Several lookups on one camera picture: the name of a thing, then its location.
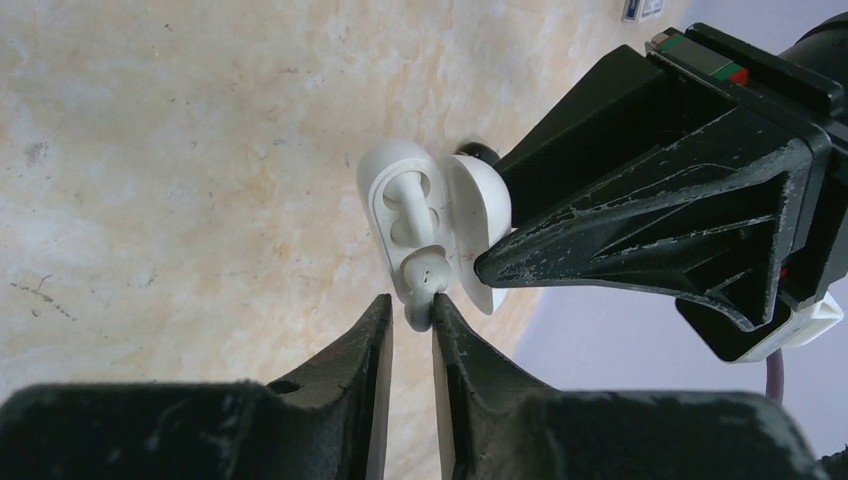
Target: screw hole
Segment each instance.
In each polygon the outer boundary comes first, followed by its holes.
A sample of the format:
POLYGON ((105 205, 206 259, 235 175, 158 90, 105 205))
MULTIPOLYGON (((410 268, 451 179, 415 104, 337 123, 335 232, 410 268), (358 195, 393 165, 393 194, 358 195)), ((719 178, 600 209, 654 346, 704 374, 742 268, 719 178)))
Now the screw hole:
POLYGON ((268 388, 276 394, 294 393, 300 390, 300 384, 289 380, 275 380, 268 384, 268 388))

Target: small box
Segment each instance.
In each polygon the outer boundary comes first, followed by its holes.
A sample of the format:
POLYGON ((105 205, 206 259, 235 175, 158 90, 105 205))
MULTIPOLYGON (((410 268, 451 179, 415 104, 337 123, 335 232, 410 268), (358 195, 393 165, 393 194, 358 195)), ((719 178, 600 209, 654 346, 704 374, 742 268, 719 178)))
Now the small box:
POLYGON ((644 22, 660 16, 664 0, 625 0, 622 22, 644 22))

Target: white wall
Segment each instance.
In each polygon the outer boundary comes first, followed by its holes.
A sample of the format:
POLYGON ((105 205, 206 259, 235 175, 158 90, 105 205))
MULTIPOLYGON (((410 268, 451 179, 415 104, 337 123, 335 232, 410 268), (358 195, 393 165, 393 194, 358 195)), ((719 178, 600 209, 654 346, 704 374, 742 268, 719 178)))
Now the white wall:
MULTIPOLYGON (((845 0, 696 0, 686 25, 708 23, 771 52, 848 10, 845 0)), ((657 30, 665 28, 662 19, 657 30)), ((848 282, 832 288, 848 306, 848 282)), ((787 411, 816 455, 848 442, 848 321, 800 349, 784 353, 787 411)), ((593 287, 545 293, 516 361, 565 390, 675 389, 762 392, 765 364, 724 364, 657 295, 593 287)))

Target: white plastic part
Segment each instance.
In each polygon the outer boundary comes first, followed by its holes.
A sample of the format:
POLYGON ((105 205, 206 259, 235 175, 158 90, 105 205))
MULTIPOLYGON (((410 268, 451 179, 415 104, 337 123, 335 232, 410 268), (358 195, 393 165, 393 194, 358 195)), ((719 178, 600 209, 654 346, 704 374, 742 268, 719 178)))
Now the white plastic part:
POLYGON ((430 327, 436 293, 457 271, 490 315, 506 292, 484 285, 474 260, 509 232, 512 208, 500 175, 483 161, 452 155, 436 163, 415 143, 387 140, 369 150, 357 183, 371 231, 410 325, 430 327))
POLYGON ((839 304, 827 292, 820 301, 797 312, 793 311, 786 323, 762 339, 737 362, 758 362, 778 348, 806 345, 839 323, 843 317, 839 304))
POLYGON ((799 330, 783 346, 795 348, 806 345, 841 322, 844 317, 845 313, 842 312, 842 308, 839 307, 830 292, 827 292, 820 301, 797 312, 792 312, 789 322, 795 323, 799 330))

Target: marble surface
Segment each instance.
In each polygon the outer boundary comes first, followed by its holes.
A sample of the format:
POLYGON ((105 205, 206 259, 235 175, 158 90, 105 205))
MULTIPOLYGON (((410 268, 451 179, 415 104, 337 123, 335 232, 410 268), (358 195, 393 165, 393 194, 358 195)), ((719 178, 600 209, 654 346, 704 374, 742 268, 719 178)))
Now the marble surface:
MULTIPOLYGON (((637 26, 621 3, 0 2, 0 398, 295 367, 391 290, 359 156, 507 151, 688 4, 637 26)), ((538 292, 453 298, 511 353, 538 292)), ((389 479, 438 476, 430 348, 396 313, 389 479)))

